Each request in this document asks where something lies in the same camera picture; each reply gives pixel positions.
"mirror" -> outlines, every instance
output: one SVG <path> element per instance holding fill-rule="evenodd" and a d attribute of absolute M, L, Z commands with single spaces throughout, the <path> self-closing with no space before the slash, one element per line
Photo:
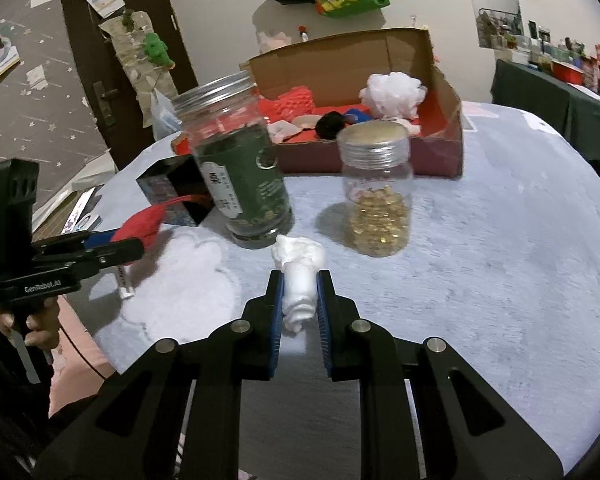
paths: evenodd
<path fill-rule="evenodd" d="M 472 1 L 481 47 L 499 48 L 508 36 L 524 36 L 519 0 Z"/>

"silver metal lid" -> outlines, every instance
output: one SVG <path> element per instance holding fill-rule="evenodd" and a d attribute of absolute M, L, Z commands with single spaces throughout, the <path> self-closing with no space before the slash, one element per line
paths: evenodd
<path fill-rule="evenodd" d="M 361 170 L 394 168 L 409 160 L 407 129 L 393 121 L 352 124 L 338 134 L 343 163 Z"/>
<path fill-rule="evenodd" d="M 251 72 L 243 70 L 211 83 L 207 83 L 184 92 L 173 100 L 173 107 L 180 120 L 191 113 L 199 112 L 203 108 L 234 97 L 256 86 L 251 77 Z"/>

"large glass jar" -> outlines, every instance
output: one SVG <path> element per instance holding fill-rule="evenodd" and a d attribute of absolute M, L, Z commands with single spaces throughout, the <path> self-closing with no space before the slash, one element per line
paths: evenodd
<path fill-rule="evenodd" d="M 413 171 L 409 134 L 392 121 L 367 121 L 338 134 L 348 223 L 358 252 L 390 256 L 409 241 Z"/>
<path fill-rule="evenodd" d="M 234 241 L 256 249 L 288 233 L 289 198 L 250 73 L 193 88 L 173 103 Z"/>

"jar with dark green contents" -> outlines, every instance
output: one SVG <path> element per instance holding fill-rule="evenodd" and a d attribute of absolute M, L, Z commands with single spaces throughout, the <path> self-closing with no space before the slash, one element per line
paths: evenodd
<path fill-rule="evenodd" d="M 251 74 L 193 88 L 173 104 L 235 242 L 257 249 L 287 234 L 293 225 L 289 197 Z"/>

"grey starry wallpaper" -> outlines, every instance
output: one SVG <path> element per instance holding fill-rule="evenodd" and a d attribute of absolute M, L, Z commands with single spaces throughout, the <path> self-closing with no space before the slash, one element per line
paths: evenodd
<path fill-rule="evenodd" d="M 39 162 L 41 205 L 107 147 L 75 70 L 60 0 L 33 8 L 30 0 L 0 0 L 0 28 L 21 59 L 0 78 L 0 160 Z M 46 85 L 27 77 L 39 66 Z"/>

